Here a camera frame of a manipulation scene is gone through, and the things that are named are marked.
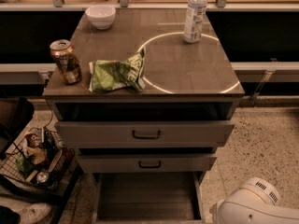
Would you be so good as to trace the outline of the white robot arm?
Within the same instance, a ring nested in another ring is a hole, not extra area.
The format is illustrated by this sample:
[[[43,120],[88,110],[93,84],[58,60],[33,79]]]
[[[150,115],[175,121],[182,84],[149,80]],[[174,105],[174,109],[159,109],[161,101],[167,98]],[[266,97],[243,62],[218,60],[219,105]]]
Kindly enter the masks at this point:
[[[299,224],[299,210],[279,205],[269,182],[253,177],[210,208],[212,224]]]

